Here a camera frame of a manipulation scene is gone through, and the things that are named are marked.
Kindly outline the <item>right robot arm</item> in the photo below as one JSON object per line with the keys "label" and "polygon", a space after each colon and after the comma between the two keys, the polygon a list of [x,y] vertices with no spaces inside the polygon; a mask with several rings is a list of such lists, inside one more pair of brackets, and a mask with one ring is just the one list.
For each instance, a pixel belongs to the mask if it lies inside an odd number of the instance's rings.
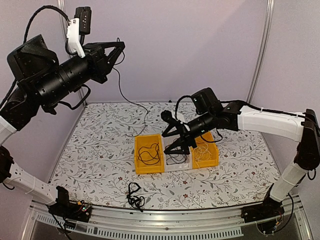
{"label": "right robot arm", "polygon": [[160,116],[168,124],[162,137],[179,135],[165,148],[166,155],[190,154],[196,148],[196,138],[213,129],[256,131],[291,139],[298,143],[294,160],[281,177],[269,188],[258,213],[269,218],[278,210],[290,191],[320,164],[320,127],[311,109],[305,112],[285,112],[259,108],[243,100],[220,101],[210,87],[189,96],[198,117],[183,122],[178,112],[164,110]]}

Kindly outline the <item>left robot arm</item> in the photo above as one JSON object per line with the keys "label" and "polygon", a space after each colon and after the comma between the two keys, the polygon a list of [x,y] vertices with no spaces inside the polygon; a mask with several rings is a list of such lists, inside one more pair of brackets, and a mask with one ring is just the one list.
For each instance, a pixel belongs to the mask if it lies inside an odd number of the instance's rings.
{"label": "left robot arm", "polygon": [[[32,21],[41,11],[51,9],[63,16],[67,22],[65,51],[72,56],[59,64],[57,54],[49,50],[41,34],[27,40]],[[74,18],[53,5],[37,9],[28,21],[23,44],[7,56],[7,62],[14,75],[10,90],[0,103],[0,182],[26,191],[37,201],[52,206],[63,216],[74,213],[76,203],[69,200],[68,191],[56,189],[30,175],[14,163],[3,143],[17,131],[24,128],[37,115],[41,107],[44,112],[56,115],[55,107],[64,105],[77,109],[90,95],[85,84],[89,80],[103,84],[112,71],[118,57],[125,49],[123,41],[94,42],[84,44],[85,35],[91,32],[92,11],[89,6],[77,7]],[[71,106],[62,101],[82,87],[87,93],[80,102]]]}

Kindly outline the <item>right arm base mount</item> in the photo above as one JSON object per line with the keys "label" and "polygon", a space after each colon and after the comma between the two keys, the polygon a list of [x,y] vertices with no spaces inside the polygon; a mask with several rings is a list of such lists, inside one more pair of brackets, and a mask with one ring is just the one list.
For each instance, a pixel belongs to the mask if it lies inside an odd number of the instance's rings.
{"label": "right arm base mount", "polygon": [[282,206],[282,202],[273,200],[270,197],[270,189],[266,193],[262,203],[244,206],[241,208],[241,218],[245,223],[256,222],[272,218],[270,221],[258,223],[258,230],[265,235],[274,234],[283,220],[283,214],[285,210]]}

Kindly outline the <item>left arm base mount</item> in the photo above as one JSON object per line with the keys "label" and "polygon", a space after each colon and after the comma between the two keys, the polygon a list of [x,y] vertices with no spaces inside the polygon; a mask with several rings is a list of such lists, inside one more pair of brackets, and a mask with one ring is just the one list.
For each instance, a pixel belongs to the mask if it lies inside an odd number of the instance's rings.
{"label": "left arm base mount", "polygon": [[56,190],[55,204],[48,206],[48,212],[67,220],[88,223],[92,214],[92,204],[84,200],[70,201],[69,192],[61,186],[57,186]]}

